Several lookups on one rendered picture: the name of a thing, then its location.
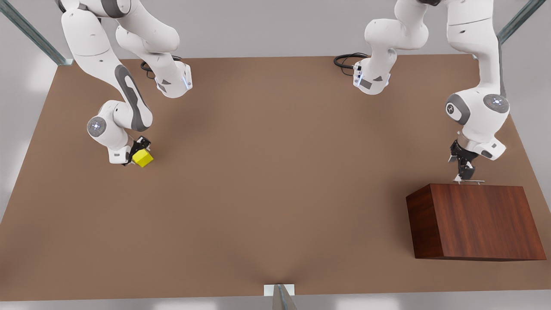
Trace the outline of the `yellow cube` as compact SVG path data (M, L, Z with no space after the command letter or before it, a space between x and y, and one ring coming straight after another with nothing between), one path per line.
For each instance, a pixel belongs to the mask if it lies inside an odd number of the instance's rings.
M140 149L136 151L131 157L132 163L139 165L140 167L145 167L153 161L153 156L147 149Z

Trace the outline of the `dark wooden drawer cabinet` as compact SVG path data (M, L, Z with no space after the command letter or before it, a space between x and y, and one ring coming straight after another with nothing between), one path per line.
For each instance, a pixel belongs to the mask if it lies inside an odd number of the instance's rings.
M546 259L521 186L428 184L406 204L417 259Z

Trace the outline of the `silver frame post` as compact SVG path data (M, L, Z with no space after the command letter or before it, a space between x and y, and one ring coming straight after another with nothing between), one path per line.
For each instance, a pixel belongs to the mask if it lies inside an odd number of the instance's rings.
M504 43L522 24L524 24L547 0L528 0L527 3L516 13L516 15L498 32L495 33L493 26L494 4L502 4L507 0L474 0L473 4L480 4L475 12L481 14L482 20L472 24L476 32L474 37L475 47L480 50L468 51L475 59L484 62L497 64L500 59L499 51Z
M292 297L295 284L270 284L263 286L264 296L272 297L271 310L298 310Z
M24 18L8 2L8 0L0 0L0 12L12 22L27 38L29 38L45 55L47 55L56 65L73 65L73 59L67 59L50 42L37 31L32 24Z

